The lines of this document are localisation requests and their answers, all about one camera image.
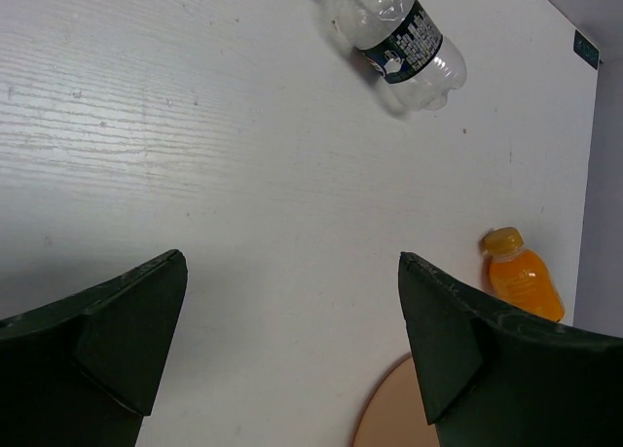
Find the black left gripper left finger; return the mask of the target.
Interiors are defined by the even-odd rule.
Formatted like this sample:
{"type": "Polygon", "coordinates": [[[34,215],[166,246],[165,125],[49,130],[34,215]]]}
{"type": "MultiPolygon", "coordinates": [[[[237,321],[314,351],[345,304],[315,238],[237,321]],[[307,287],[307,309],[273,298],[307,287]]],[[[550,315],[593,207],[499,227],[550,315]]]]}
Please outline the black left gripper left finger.
{"type": "Polygon", "coordinates": [[[4,446],[132,446],[187,288],[181,251],[1,322],[4,446]]]}

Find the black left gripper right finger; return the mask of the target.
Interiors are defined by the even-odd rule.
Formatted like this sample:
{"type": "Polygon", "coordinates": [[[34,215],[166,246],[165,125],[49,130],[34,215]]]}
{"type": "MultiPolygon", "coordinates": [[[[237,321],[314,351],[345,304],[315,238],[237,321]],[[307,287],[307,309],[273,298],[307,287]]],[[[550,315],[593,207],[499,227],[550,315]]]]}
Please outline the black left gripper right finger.
{"type": "Polygon", "coordinates": [[[398,290],[443,446],[618,446],[622,342],[529,314],[412,252],[398,290]]]}

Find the small orange bottle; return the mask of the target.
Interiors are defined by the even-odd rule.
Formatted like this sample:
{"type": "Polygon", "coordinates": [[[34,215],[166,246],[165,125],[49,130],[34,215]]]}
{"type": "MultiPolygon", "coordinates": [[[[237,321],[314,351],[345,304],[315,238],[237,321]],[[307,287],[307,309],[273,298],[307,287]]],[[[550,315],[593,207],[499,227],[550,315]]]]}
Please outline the small orange bottle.
{"type": "Polygon", "coordinates": [[[482,244],[489,256],[488,277],[498,299],[551,321],[564,318],[564,304],[547,266],[526,248],[518,229],[492,230],[482,244]]]}

